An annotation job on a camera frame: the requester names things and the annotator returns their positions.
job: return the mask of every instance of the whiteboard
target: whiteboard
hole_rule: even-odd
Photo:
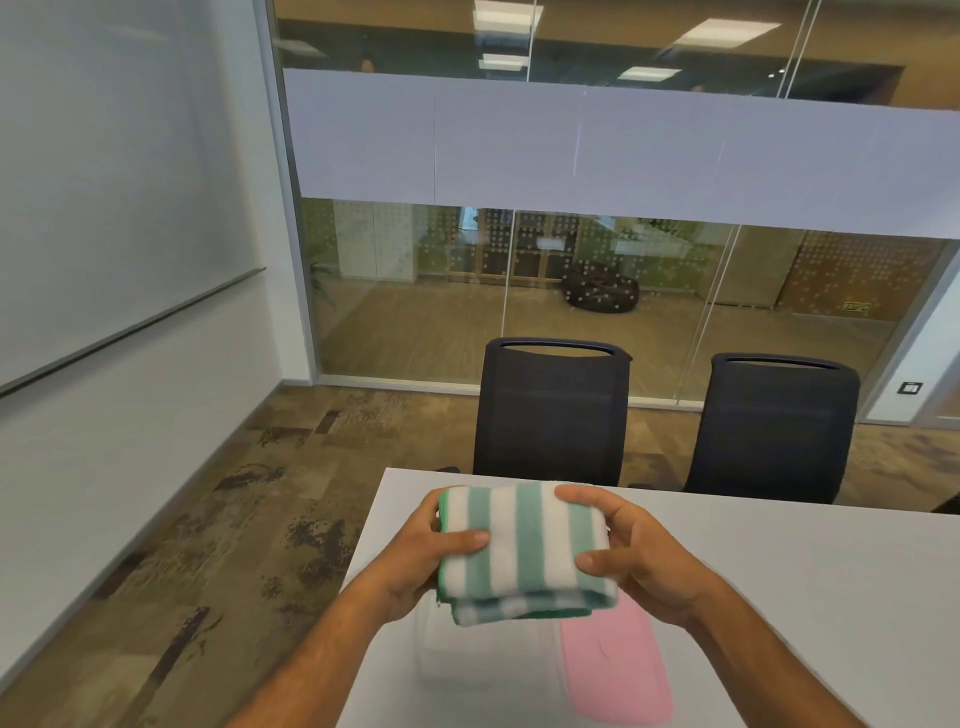
[[[0,391],[257,266],[206,5],[0,5]]]

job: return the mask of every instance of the black bean bag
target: black bean bag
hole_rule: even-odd
[[[597,313],[626,313],[636,308],[640,287],[602,263],[571,263],[560,281],[566,302]]]

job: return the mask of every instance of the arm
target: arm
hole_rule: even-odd
[[[863,728],[747,600],[647,511],[602,488],[563,485],[557,496],[600,509],[610,527],[611,548],[578,555],[577,567],[616,578],[651,615],[689,632],[748,726]]]
[[[228,728],[332,728],[377,630],[433,588],[444,556],[483,548],[483,531],[438,533],[431,492],[387,547],[340,592],[306,639]]]

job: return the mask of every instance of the patterned carpet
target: patterned carpet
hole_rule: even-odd
[[[277,390],[0,696],[0,725],[222,725],[336,595],[384,468],[469,471],[476,407]],[[621,484],[681,488],[698,422],[630,410]],[[960,490],[958,452],[960,432],[859,426],[837,502],[930,510]]]

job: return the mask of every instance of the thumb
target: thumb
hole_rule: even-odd
[[[573,560],[577,569],[593,576],[616,576],[640,569],[639,558],[632,548],[610,548],[584,551]]]
[[[478,530],[438,533],[433,536],[432,541],[434,553],[438,558],[442,558],[479,551],[490,542],[490,534]]]

